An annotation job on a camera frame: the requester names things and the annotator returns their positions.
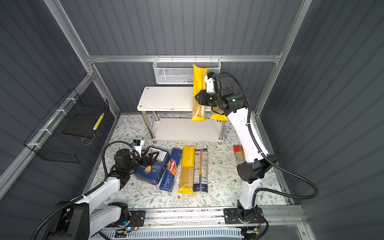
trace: shelf leg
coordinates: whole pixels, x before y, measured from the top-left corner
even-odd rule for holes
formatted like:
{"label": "shelf leg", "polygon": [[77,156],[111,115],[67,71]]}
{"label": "shelf leg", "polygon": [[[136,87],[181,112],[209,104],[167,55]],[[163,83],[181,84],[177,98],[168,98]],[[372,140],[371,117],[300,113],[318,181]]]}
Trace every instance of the shelf leg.
{"label": "shelf leg", "polygon": [[155,116],[155,121],[158,122],[160,121],[160,118],[157,116],[157,113],[155,111],[152,111],[153,115]]}
{"label": "shelf leg", "polygon": [[221,121],[221,122],[222,122],[221,131],[220,131],[220,136],[218,137],[220,141],[224,140],[224,128],[225,128],[225,121]]}
{"label": "shelf leg", "polygon": [[151,136],[151,139],[152,140],[155,139],[155,135],[152,132],[152,127],[151,127],[151,123],[149,122],[147,112],[141,111],[141,116],[143,117],[144,123],[147,126],[147,129],[148,129],[149,135]]}

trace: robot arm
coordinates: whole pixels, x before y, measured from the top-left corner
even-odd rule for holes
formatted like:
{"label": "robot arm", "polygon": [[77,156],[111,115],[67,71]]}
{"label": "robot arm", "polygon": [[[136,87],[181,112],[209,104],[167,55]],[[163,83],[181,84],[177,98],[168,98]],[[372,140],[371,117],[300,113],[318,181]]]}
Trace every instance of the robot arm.
{"label": "robot arm", "polygon": [[232,88],[223,88],[220,77],[213,73],[207,75],[205,80],[207,90],[201,90],[195,99],[200,105],[218,107],[231,121],[239,136],[244,148],[246,162],[237,166],[237,171],[242,182],[242,193],[238,201],[238,216],[243,222],[247,221],[254,213],[255,192],[257,191],[264,173],[271,165],[264,159],[261,152],[268,156],[270,160],[276,161],[274,156],[269,156],[261,140],[256,136],[255,139],[261,148],[261,152],[256,148],[248,125],[252,132],[256,133],[252,122],[247,123],[248,104],[243,94],[234,94]]}
{"label": "robot arm", "polygon": [[[116,223],[120,227],[127,228],[130,221],[133,221],[127,204],[113,202],[102,210],[93,211],[105,201],[105,199],[122,189],[128,182],[131,174],[135,172],[140,165],[153,165],[159,154],[159,152],[153,152],[149,153],[148,157],[140,157],[137,151],[133,151],[134,152],[131,152],[128,149],[120,149],[117,151],[114,156],[115,165],[112,167],[111,172],[107,174],[103,184],[100,184],[94,191],[91,190],[90,194],[84,194],[82,199],[62,208],[58,214],[54,215],[48,221],[43,239],[85,240],[111,223]],[[56,207],[60,208],[66,203],[67,202],[64,201],[60,202]]]}

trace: wire mesh basket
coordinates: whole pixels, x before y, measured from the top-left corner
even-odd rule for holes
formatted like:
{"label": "wire mesh basket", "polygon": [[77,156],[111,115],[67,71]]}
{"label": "wire mesh basket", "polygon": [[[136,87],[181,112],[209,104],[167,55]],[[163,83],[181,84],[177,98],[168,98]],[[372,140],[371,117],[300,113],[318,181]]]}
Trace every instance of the wire mesh basket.
{"label": "wire mesh basket", "polygon": [[24,145],[43,160],[80,163],[109,112],[108,101],[76,95],[56,111],[48,126],[38,130],[37,135],[31,134]]}
{"label": "wire mesh basket", "polygon": [[220,73],[221,62],[162,62],[153,61],[156,83],[159,84],[193,84],[193,65],[209,68],[210,72]]}

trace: blue pasta box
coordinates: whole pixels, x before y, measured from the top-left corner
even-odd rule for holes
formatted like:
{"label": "blue pasta box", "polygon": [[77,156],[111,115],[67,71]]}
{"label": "blue pasta box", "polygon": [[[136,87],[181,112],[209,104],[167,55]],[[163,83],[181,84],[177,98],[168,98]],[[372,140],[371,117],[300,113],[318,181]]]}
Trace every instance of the blue pasta box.
{"label": "blue pasta box", "polygon": [[173,181],[175,180],[175,175],[177,172],[177,167],[179,165],[180,159],[183,155],[183,150],[178,148],[172,148],[170,157],[167,163],[166,171],[164,173],[163,180],[159,185],[160,190],[165,190],[168,192],[172,191]]}
{"label": "blue pasta box", "polygon": [[159,152],[159,155],[156,158],[155,164],[152,166],[143,167],[140,166],[134,173],[134,175],[145,182],[148,182],[153,185],[157,185],[160,182],[160,178],[164,173],[166,168],[169,153],[165,150],[158,149],[156,147],[149,147],[144,153],[147,157],[152,152]]}

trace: yellow pasta package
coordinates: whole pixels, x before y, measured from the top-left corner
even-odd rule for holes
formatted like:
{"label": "yellow pasta package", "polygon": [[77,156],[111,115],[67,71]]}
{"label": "yellow pasta package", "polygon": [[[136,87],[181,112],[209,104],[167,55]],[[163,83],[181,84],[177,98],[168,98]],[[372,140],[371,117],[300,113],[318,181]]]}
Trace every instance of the yellow pasta package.
{"label": "yellow pasta package", "polygon": [[225,116],[225,115],[222,115],[224,113],[223,110],[221,110],[220,108],[218,107],[213,107],[213,109],[211,110],[211,120],[219,120],[219,121],[228,121],[228,118]]}
{"label": "yellow pasta package", "polygon": [[194,168],[195,168],[195,149],[192,146],[183,146],[183,158],[181,160],[181,173],[179,192],[183,194],[192,194]]}
{"label": "yellow pasta package", "polygon": [[195,99],[196,94],[205,89],[204,78],[207,75],[209,68],[199,68],[193,65],[193,106],[191,121],[205,121],[204,109],[205,106],[200,105]]}

